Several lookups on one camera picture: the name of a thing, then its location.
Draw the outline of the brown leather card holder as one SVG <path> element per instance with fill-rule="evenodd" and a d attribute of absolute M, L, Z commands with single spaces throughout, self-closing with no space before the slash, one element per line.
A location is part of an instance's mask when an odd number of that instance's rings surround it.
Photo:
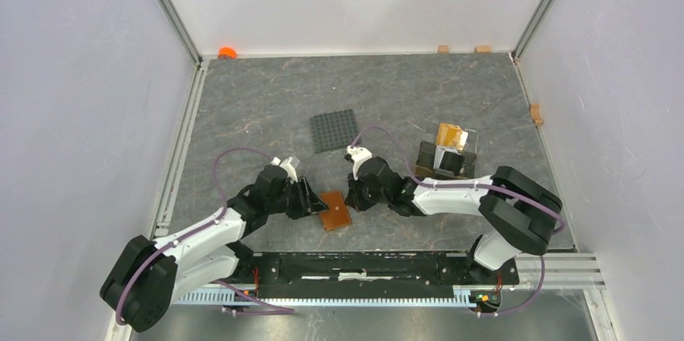
<path fill-rule="evenodd" d="M 352 224 L 348 207 L 339 190 L 321 193 L 319 196 L 327 206 L 327 209 L 319 214 L 325 231 L 334 231 Z"/>

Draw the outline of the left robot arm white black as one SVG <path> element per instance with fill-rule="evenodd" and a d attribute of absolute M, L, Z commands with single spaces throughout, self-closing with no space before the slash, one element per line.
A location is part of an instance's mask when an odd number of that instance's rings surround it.
<path fill-rule="evenodd" d="M 211 282 L 246 281 L 253 261 L 238 242 L 273 214 L 296 220 L 328 210 L 305 177 L 274 164 L 209 217 L 157 239 L 130 239 L 100 289 L 120 326 L 146 331 L 180 297 Z"/>

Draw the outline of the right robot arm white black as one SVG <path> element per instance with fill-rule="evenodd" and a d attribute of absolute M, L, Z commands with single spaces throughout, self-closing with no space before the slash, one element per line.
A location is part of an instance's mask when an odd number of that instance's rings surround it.
<path fill-rule="evenodd" d="M 470 180 L 402 177 L 381 157 L 355 164 L 348 175 L 347 206 L 366 211 L 385 205 L 403 217 L 463 214 L 483 217 L 490 233 L 476 239 L 465 262 L 468 277 L 486 283 L 510 259 L 544 255 L 565 221 L 561 199 L 510 166 Z"/>

